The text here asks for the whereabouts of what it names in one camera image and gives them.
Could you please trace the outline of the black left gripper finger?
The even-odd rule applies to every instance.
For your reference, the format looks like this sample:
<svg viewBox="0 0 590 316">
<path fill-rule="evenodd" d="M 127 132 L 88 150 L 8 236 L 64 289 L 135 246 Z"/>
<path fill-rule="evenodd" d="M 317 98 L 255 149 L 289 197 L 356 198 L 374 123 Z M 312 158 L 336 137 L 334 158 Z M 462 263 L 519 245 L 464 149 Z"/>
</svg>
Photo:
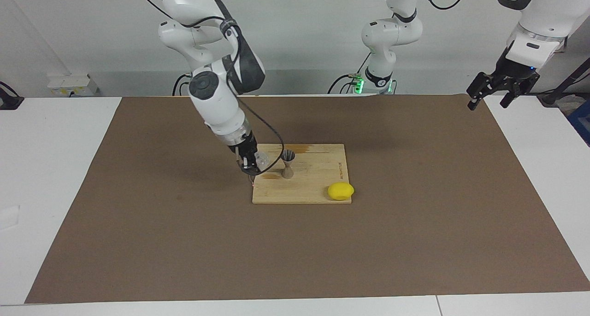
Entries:
<svg viewBox="0 0 590 316">
<path fill-rule="evenodd" d="M 519 96 L 527 95 L 531 91 L 529 82 L 506 82 L 499 86 L 500 91 L 507 91 L 503 99 L 500 100 L 500 106 L 507 108 Z"/>
<path fill-rule="evenodd" d="M 476 75 L 472 83 L 470 83 L 466 89 L 466 93 L 470 97 L 470 101 L 467 104 L 469 110 L 476 110 L 483 98 L 496 92 L 493 85 L 494 80 L 495 75 L 493 74 L 479 72 L 478 75 Z"/>
</svg>

